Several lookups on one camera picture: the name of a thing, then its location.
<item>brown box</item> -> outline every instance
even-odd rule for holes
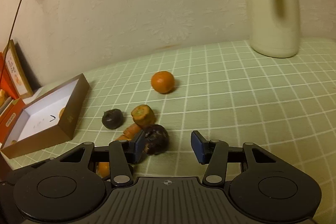
[[[71,140],[89,87],[80,74],[26,105],[0,151],[12,159]]]

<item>orange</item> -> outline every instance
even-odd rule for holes
[[[152,76],[151,85],[159,93],[168,93],[175,86],[175,79],[168,71],[159,71]]]
[[[98,173],[102,177],[106,177],[110,174],[110,163],[109,162],[100,162],[98,164]]]
[[[64,109],[65,109],[65,107],[62,108],[61,111],[60,111],[59,114],[58,114],[58,117],[59,117],[60,119],[61,119],[61,116],[62,116],[62,114],[63,114],[63,112],[64,112]]]

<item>white bottle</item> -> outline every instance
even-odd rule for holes
[[[297,54],[301,37],[299,0],[246,0],[250,45],[278,58]]]

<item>textured wallpaper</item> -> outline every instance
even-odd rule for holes
[[[0,47],[19,0],[0,0]],[[336,0],[300,0],[304,36],[336,38]],[[13,39],[44,85],[104,64],[248,38],[245,0],[23,0]]]

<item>picture frame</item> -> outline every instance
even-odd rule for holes
[[[3,58],[5,58],[6,49],[7,47],[2,52]],[[15,50],[14,41],[12,39],[9,41],[9,48],[5,62],[8,73],[19,97],[22,99],[32,97],[34,93],[28,83],[25,73],[23,72]]]

